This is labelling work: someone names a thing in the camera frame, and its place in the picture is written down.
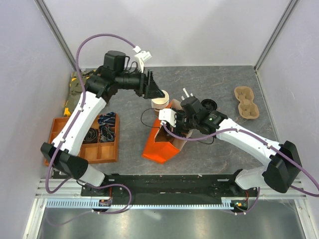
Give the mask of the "black coiled belt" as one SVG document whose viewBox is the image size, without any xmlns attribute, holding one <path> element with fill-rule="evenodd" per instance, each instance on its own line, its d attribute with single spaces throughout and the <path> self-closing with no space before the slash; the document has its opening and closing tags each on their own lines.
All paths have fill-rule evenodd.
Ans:
<svg viewBox="0 0 319 239">
<path fill-rule="evenodd" d="M 83 144 L 95 144 L 98 142 L 99 131 L 95 128 L 90 128 L 83 139 Z"/>
</svg>

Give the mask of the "stack of paper cups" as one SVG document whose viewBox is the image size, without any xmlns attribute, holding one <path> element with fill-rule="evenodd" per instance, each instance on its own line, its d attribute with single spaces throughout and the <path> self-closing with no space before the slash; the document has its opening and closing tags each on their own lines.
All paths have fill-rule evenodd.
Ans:
<svg viewBox="0 0 319 239">
<path fill-rule="evenodd" d="M 162 92 L 164 93 L 163 98 L 151 100 L 151 106 L 156 116 L 159 115 L 160 110 L 165 109 L 169 104 L 169 94 L 165 90 L 162 90 Z"/>
</svg>

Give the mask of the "striped blue necktie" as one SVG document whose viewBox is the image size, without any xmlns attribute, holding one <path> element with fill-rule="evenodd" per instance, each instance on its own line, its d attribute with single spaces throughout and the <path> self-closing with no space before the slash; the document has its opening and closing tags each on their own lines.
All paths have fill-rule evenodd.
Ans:
<svg viewBox="0 0 319 239">
<path fill-rule="evenodd" d="M 114 127 L 116 122 L 116 113 L 109 112 L 103 115 L 99 115 L 98 124 L 99 125 L 108 125 L 110 127 Z"/>
</svg>

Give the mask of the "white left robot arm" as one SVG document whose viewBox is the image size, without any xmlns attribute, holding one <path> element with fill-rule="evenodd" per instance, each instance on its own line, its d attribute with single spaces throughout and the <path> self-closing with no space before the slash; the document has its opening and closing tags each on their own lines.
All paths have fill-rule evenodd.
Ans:
<svg viewBox="0 0 319 239">
<path fill-rule="evenodd" d="M 45 142 L 40 149 L 50 167 L 73 179 L 91 184 L 92 190 L 99 196 L 109 192 L 109 183 L 104 180 L 105 174 L 78 156 L 82 142 L 98 113 L 118 90 L 133 90 L 144 99 L 165 96 L 155 83 L 152 71 L 144 70 L 145 62 L 152 57 L 150 52 L 140 51 L 135 57 L 138 67 L 130 71 L 125 69 L 125 53 L 108 51 L 104 64 L 87 79 L 79 103 L 64 128 L 52 143 Z"/>
</svg>

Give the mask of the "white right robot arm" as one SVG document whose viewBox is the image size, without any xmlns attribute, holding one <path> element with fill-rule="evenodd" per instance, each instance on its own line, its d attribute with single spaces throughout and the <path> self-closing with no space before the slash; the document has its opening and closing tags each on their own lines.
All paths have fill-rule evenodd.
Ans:
<svg viewBox="0 0 319 239">
<path fill-rule="evenodd" d="M 200 101 L 190 96 L 180 106 L 180 110 L 166 108 L 159 112 L 159 120 L 169 135 L 189 140 L 186 134 L 196 129 L 203 134 L 201 140 L 213 137 L 228 142 L 262 163 L 261 167 L 234 173 L 234 180 L 228 183 L 232 195 L 240 196 L 248 189 L 262 186 L 279 193 L 288 191 L 301 167 L 297 147 L 292 142 L 279 143 L 245 129 L 217 111 L 217 104 L 211 99 Z"/>
</svg>

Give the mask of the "stack of black lids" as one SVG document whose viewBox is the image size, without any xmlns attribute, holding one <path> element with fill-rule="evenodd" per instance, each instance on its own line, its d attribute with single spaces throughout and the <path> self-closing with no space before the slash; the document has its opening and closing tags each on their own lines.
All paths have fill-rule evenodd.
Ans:
<svg viewBox="0 0 319 239">
<path fill-rule="evenodd" d="M 208 112 L 217 110 L 217 103 L 212 99 L 204 99 L 201 104 Z"/>
</svg>

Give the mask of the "camouflage folded cloth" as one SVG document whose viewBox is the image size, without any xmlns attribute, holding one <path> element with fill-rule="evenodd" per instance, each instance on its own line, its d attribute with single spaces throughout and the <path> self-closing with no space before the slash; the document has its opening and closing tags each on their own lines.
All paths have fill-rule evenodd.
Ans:
<svg viewBox="0 0 319 239">
<path fill-rule="evenodd" d="M 87 79 L 89 79 L 92 75 L 97 75 L 96 70 L 97 69 L 81 72 L 83 84 L 85 84 Z M 82 86 L 78 79 L 77 72 L 74 71 L 72 72 L 71 79 L 69 81 L 69 95 L 64 105 L 64 112 L 63 112 L 64 117 L 69 117 L 72 115 L 73 111 L 75 110 L 79 102 L 81 93 L 82 93 Z"/>
</svg>

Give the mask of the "orange wooden compartment tray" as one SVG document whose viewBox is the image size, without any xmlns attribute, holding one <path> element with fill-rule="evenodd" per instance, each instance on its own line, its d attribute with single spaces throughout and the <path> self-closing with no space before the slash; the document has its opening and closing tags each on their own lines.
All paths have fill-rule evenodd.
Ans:
<svg viewBox="0 0 319 239">
<path fill-rule="evenodd" d="M 95 118 L 90 128 L 95 128 L 99 131 L 98 117 Z M 115 133 L 114 142 L 104 142 L 100 141 L 95 144 L 82 144 L 79 156 L 81 158 L 87 159 L 90 164 L 99 163 L 113 163 L 118 161 L 118 146 L 119 146 L 119 128 L 120 120 L 116 113 L 116 122 L 114 127 L 110 127 L 111 131 Z"/>
</svg>

